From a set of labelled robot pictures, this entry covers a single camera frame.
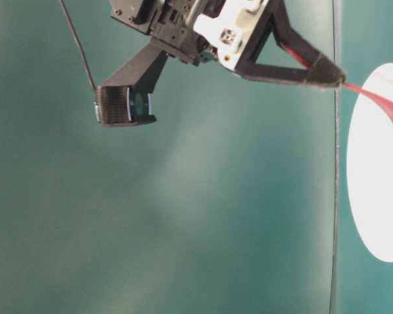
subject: wire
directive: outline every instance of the wire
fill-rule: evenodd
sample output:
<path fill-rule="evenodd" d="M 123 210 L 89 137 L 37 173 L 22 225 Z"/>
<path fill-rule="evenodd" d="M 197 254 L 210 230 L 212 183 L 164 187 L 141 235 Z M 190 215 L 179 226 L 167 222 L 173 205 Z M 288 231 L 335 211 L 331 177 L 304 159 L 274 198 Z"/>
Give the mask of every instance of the wire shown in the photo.
<path fill-rule="evenodd" d="M 64 3 L 64 0 L 60 0 L 60 6 L 61 6 L 61 9 L 63 10 L 65 17 L 67 18 L 68 27 L 70 28 L 71 34 L 74 38 L 74 42 L 77 45 L 77 48 L 79 49 L 79 52 L 81 54 L 81 58 L 82 58 L 83 64 L 84 64 L 84 70 L 86 71 L 87 77 L 89 79 L 89 83 L 93 89 L 93 92 L 96 93 L 96 85 L 94 84 L 92 73 L 90 72 L 89 64 L 86 59 L 86 54 L 84 53 L 83 46 L 80 42 L 79 36 L 77 35 L 75 28 L 74 28 L 73 22 L 71 21 L 71 18 L 68 13 L 66 4 Z"/>

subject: teal background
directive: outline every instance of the teal background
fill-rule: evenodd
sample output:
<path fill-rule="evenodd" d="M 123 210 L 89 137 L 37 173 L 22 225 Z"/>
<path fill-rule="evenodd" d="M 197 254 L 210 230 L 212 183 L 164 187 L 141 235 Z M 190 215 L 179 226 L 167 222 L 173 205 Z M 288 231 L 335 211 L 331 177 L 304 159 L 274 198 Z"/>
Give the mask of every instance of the teal background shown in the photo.
<path fill-rule="evenodd" d="M 378 66 L 393 62 L 393 0 L 343 1 L 342 67 L 362 86 Z M 335 313 L 393 314 L 393 264 L 374 258 L 363 245 L 350 212 L 346 146 L 357 96 L 341 95 L 341 193 Z"/>
<path fill-rule="evenodd" d="M 67 4 L 98 82 L 148 42 Z M 331 1 L 287 4 L 332 56 Z M 333 92 L 169 60 L 153 100 L 101 128 L 57 1 L 0 0 L 0 313 L 327 313 Z"/>

